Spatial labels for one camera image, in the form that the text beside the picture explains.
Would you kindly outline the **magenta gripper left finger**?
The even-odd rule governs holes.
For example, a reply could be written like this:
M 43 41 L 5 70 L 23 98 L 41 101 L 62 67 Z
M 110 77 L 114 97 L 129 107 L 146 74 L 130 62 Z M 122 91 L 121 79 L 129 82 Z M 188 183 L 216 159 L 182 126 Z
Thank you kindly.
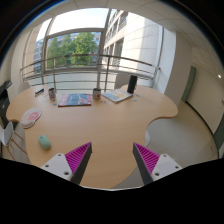
M 57 153 L 42 169 L 79 185 L 91 154 L 92 144 L 88 142 L 66 154 Z

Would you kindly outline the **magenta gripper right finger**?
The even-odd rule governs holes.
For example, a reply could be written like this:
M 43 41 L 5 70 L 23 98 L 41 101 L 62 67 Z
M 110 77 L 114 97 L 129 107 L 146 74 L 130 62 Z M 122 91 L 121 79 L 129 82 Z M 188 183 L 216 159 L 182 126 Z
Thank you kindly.
M 145 185 L 182 169 L 168 154 L 158 154 L 138 143 L 133 144 L 133 154 Z

